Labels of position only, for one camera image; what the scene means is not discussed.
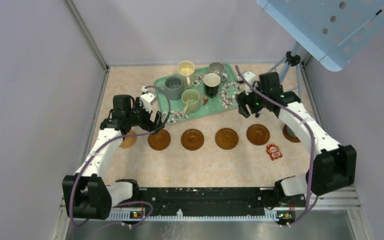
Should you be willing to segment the dark brown wooden coaster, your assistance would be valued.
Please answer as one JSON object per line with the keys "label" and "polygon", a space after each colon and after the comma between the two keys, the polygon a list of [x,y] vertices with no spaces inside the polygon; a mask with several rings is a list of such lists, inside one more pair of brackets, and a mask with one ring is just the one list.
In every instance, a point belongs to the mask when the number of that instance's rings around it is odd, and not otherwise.
{"label": "dark brown wooden coaster", "polygon": [[237,146],[239,136],[232,128],[221,128],[215,134],[215,143],[223,150],[231,150]]}
{"label": "dark brown wooden coaster", "polygon": [[200,130],[191,128],[181,135],[180,141],[185,149],[196,151],[203,146],[205,138]]}
{"label": "dark brown wooden coaster", "polygon": [[282,133],[283,133],[283,136],[288,140],[288,141],[290,141],[290,142],[292,142],[292,143],[300,143],[301,141],[299,140],[299,138],[297,137],[297,139],[296,138],[291,138],[291,137],[289,137],[288,135],[287,135],[287,133],[286,133],[286,130],[285,130],[285,125],[283,126],[283,128],[282,128]]}
{"label": "dark brown wooden coaster", "polygon": [[270,131],[262,124],[252,124],[247,128],[247,140],[256,146],[265,145],[270,140]]}
{"label": "dark brown wooden coaster", "polygon": [[147,142],[153,150],[162,151],[171,144],[171,135],[167,130],[162,129],[158,133],[150,134]]}

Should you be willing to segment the light tan wooden coaster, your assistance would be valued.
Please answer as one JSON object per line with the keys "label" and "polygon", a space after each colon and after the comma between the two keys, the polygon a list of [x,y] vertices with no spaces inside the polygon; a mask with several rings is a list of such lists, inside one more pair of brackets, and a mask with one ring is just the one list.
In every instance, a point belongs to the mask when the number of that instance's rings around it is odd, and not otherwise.
{"label": "light tan wooden coaster", "polygon": [[134,130],[130,130],[127,134],[129,136],[130,135],[133,135],[133,136],[124,138],[123,142],[119,146],[122,149],[128,149],[132,147],[137,141],[136,132]]}

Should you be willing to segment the black mug white inside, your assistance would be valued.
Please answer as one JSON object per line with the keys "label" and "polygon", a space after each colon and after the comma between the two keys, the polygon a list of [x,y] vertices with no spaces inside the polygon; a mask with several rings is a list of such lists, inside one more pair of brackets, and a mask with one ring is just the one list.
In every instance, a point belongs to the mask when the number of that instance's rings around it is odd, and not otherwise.
{"label": "black mug white inside", "polygon": [[204,94],[209,98],[214,98],[218,94],[221,84],[221,77],[215,73],[208,73],[203,78]]}

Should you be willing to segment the dark green mug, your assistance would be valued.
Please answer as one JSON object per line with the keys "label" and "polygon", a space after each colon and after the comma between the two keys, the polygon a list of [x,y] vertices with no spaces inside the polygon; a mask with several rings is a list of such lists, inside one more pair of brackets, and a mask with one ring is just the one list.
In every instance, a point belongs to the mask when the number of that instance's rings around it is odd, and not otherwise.
{"label": "dark green mug", "polygon": [[285,132],[286,132],[286,134],[287,134],[290,138],[297,139],[297,137],[296,137],[296,135],[294,134],[294,132],[293,132],[287,125],[285,125],[284,128],[285,128]]}

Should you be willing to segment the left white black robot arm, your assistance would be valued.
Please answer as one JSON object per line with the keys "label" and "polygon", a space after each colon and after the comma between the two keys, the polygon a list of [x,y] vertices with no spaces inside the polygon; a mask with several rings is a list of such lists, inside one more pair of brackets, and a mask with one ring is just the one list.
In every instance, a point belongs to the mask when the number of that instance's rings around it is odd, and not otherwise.
{"label": "left white black robot arm", "polygon": [[82,165],[62,181],[63,197],[68,217],[71,219],[105,220],[117,204],[124,202],[134,207],[140,202],[140,193],[135,190],[134,180],[118,180],[110,185],[104,177],[114,159],[116,150],[128,138],[133,127],[140,127],[147,135],[157,133],[164,127],[162,113],[158,111],[151,119],[152,106],[157,100],[152,92],[133,98],[121,94],[113,97],[113,108],[98,131],[97,139]]}

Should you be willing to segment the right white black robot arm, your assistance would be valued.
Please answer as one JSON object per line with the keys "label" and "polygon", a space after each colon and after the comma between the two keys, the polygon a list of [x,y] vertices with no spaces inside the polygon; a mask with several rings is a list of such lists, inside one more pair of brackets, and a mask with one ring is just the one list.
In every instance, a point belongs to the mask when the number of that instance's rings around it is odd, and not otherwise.
{"label": "right white black robot arm", "polygon": [[262,109],[269,110],[289,127],[310,154],[306,173],[275,183],[273,200],[277,205],[287,206],[295,195],[321,196],[355,182],[356,149],[331,137],[308,113],[294,91],[284,91],[277,72],[238,73],[238,81],[245,85],[243,92],[236,96],[238,112],[248,118]]}

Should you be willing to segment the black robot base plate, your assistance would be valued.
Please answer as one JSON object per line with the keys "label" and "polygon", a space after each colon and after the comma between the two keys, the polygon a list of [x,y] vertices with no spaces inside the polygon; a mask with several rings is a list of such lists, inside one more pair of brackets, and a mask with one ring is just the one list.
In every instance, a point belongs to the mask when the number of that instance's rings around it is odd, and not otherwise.
{"label": "black robot base plate", "polygon": [[152,217],[262,217],[269,210],[304,207],[306,200],[271,187],[148,187],[135,189],[127,202],[151,210]]}

